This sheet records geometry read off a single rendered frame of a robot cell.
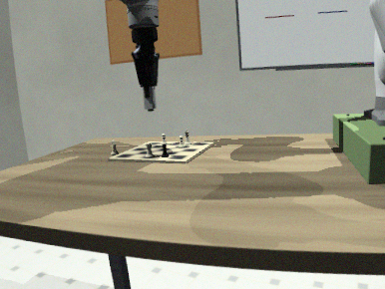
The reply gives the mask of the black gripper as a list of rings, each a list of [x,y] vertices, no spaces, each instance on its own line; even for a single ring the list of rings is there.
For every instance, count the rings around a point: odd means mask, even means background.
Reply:
[[[132,52],[132,57],[135,62],[139,84],[144,91],[145,110],[156,109],[157,102],[154,86],[158,84],[160,54],[155,52],[154,43],[158,41],[158,30],[154,27],[133,29],[132,41],[136,43],[136,51]]]

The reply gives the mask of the cream chessboard with black squares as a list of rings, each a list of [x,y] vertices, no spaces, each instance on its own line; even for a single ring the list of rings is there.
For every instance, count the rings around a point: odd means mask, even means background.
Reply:
[[[148,142],[152,144],[154,157],[146,157],[146,144],[141,144],[122,153],[109,157],[112,161],[137,161],[137,162],[164,162],[164,163],[187,163],[197,155],[214,145],[214,142],[191,142],[186,147],[179,147],[181,142],[167,142],[168,157],[162,157],[162,142]]]

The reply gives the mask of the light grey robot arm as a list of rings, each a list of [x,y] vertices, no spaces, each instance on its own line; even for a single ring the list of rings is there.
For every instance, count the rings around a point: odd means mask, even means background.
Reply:
[[[159,27],[159,0],[121,1],[127,5],[130,29]],[[370,0],[369,11],[376,28],[374,41],[376,100],[375,109],[364,111],[364,117],[376,122],[377,126],[385,127],[385,0]]]

